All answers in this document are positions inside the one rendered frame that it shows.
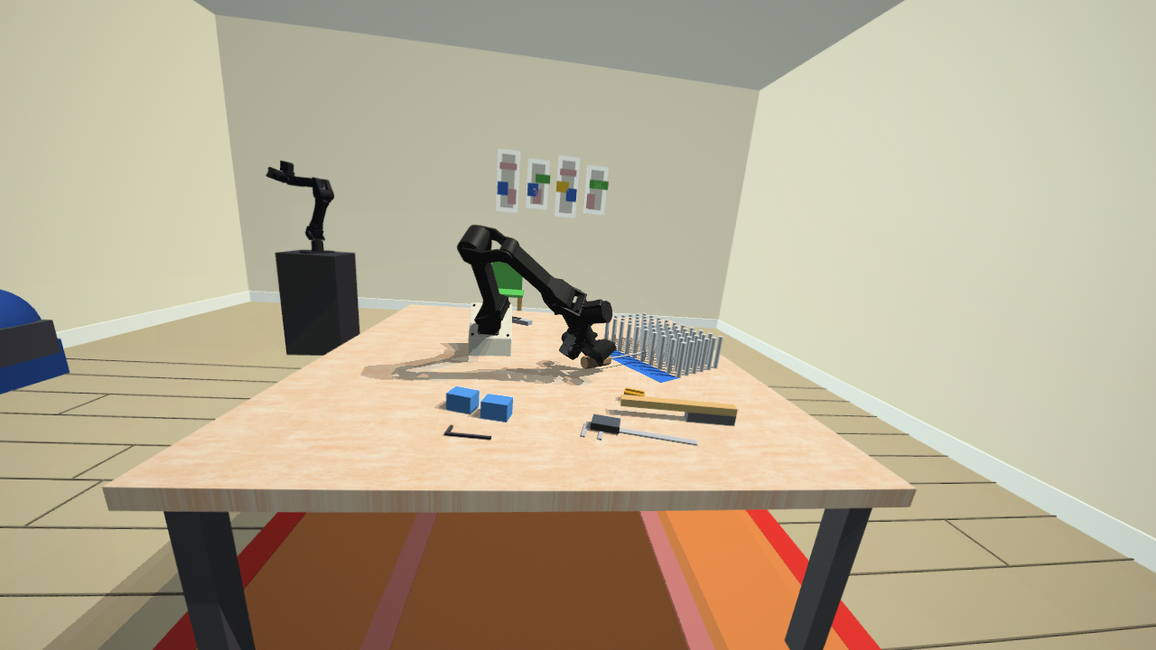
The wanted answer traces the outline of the blue tape strip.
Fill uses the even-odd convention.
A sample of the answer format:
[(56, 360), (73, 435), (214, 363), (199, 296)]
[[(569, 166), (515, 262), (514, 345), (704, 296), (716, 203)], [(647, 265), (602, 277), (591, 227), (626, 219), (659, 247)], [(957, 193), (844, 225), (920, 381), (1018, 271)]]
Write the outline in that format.
[(612, 357), (618, 357), (615, 359), (615, 361), (618, 361), (621, 365), (631, 367), (631, 369), (638, 371), (639, 374), (649, 376), (654, 381), (664, 383), (667, 381), (679, 379), (676, 376), (664, 374), (664, 371), (657, 369), (657, 367), (647, 365), (647, 363), (640, 362), (639, 359), (622, 357), (622, 355), (625, 355), (622, 353), (622, 350), (612, 350)]

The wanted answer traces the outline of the blue block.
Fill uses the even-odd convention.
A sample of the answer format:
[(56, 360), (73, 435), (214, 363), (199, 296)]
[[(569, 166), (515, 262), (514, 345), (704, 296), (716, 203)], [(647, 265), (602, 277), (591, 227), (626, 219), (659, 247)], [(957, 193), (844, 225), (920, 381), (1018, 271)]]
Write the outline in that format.
[(451, 387), (446, 394), (446, 409), (470, 414), (479, 407), (480, 391), (474, 387)]
[(480, 418), (496, 421), (496, 423), (507, 423), (513, 411), (513, 396), (487, 394), (480, 400)]

